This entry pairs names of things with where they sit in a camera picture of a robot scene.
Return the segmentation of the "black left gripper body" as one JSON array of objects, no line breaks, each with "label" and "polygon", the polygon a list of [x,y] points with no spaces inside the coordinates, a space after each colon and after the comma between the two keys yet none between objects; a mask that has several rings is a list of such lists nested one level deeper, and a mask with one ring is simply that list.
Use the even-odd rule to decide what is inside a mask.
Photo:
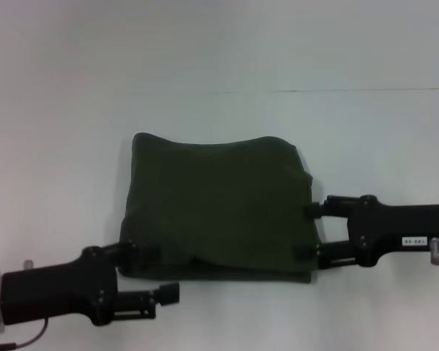
[{"label": "black left gripper body", "polygon": [[82,314],[103,326],[113,320],[117,294],[115,265],[93,246],[69,263],[4,274],[0,310],[5,325]]}]

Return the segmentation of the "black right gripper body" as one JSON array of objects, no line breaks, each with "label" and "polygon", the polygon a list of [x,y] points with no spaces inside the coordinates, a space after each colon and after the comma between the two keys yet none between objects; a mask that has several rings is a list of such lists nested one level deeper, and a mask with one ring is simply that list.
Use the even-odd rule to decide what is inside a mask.
[{"label": "black right gripper body", "polygon": [[371,197],[347,220],[349,240],[374,266],[392,252],[429,252],[431,263],[439,265],[439,205],[384,205]]}]

